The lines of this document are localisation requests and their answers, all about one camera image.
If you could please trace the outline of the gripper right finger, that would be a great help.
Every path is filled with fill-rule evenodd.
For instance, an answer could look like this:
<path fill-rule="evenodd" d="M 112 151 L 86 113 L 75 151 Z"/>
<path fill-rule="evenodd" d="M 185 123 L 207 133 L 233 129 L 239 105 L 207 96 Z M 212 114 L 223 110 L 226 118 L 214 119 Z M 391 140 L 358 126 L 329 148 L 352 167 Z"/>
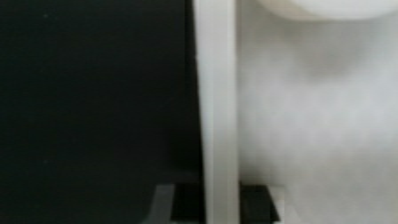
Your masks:
<path fill-rule="evenodd" d="M 281 224 L 276 199 L 267 185 L 240 185 L 240 224 Z"/>

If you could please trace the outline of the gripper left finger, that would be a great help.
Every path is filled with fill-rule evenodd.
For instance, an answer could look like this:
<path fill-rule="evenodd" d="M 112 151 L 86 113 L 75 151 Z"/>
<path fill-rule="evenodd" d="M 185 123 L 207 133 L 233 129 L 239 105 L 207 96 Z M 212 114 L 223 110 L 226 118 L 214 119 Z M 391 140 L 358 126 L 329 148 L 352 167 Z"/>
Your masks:
<path fill-rule="evenodd" d="M 155 188 L 143 224 L 205 224 L 205 189 L 198 183 L 162 184 Z"/>

